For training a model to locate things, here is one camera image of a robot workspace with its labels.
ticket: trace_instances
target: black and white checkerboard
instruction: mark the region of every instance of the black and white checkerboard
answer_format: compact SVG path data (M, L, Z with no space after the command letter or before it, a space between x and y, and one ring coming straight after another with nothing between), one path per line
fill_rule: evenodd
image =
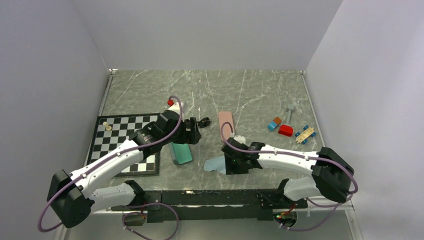
M98 116L88 153L87 164L105 156L121 145L134 131L143 128L158 119L159 113ZM111 131L106 131L103 122L107 122ZM151 155L139 163L133 164L116 176L150 175L159 172L159 153Z

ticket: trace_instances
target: pink rectangular board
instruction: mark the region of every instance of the pink rectangular board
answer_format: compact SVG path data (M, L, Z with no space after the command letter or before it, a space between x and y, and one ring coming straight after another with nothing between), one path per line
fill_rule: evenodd
M221 127L223 126L225 122L229 122L232 126L232 129L234 130L234 134L236 133L236 129L234 128L234 123L233 123L233 115L231 114L230 111L218 112L218 120L219 120L219 130L221 130ZM225 139L230 138L231 128L230 126L228 126L228 124L224 126L224 129L222 131L223 131L222 134L224 135Z

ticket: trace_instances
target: white wall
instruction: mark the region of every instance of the white wall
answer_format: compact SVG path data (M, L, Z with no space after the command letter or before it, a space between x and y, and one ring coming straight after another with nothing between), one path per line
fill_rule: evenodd
M424 1L344 0L307 70L365 239L423 239Z
M109 68L306 69L342 0L72 0Z
M83 164L109 71L69 0L2 1L0 33L0 239L51 239L37 218Z

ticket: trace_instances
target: white plastic arm segment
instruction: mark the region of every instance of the white plastic arm segment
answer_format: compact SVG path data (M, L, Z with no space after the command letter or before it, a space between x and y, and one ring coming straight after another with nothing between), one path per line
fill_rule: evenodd
M284 195L293 201L303 198L321 196L320 190L316 187L312 177L302 177L298 179L290 179L285 184Z
M261 151L279 151L279 152L290 152L295 154L300 154L309 157L318 157L316 151L291 151L280 148L275 148L270 145L265 145L261 149ZM300 158L291 155L285 154L274 154L274 153L260 153L259 158L257 159L260 166L264 169L284 169L290 170L299 174L303 174L304 176L311 176L312 169L311 166L314 166L317 161L316 160L306 160L305 158Z
M117 152L121 152L124 149L132 148L138 146L137 143L135 143L132 140L125 140L119 147L117 147L115 150L109 152L102 158L96 160L95 162L80 168L78 170L75 170L71 172L72 176L70 177L72 180L80 176L81 174L85 173L87 170L93 168L97 164L100 163L103 159L109 157L110 155L113 155ZM143 160L143 152L139 151L138 149L126 152L124 154L121 154L120 156L116 156L103 164L101 167L97 168L95 171L91 172L90 174L86 175L83 179L77 181L75 183L76 186L82 186L82 194L88 198L92 195L92 193L99 188L101 184L108 181L118 173L120 173L122 170L127 168L128 166L131 166L133 164L139 163L141 160Z
M292 201L297 201L303 198L309 198L314 196L321 196L320 191L316 187L316 183L312 178L312 166L317 161L309 160L309 157L318 157L316 151L291 151L285 149L275 148L270 145L265 145L261 148L261 151L272 151L274 153L261 153L259 154L258 162L262 168L273 168L273 169L284 169L290 170L305 177L299 179L290 179L284 187L284 195ZM276 152L289 152L294 154L300 154L305 156L304 158L286 155L276 154Z
M131 203L135 196L133 188L126 183L97 189L89 197L90 200L94 200L91 213L114 206L126 206Z

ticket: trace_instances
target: blue block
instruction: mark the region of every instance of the blue block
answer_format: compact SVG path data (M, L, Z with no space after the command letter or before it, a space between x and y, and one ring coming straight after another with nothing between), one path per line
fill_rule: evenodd
M276 129L276 127L277 127L277 124L275 122L273 122L273 121L268 124L268 129L270 131L274 131L274 129Z

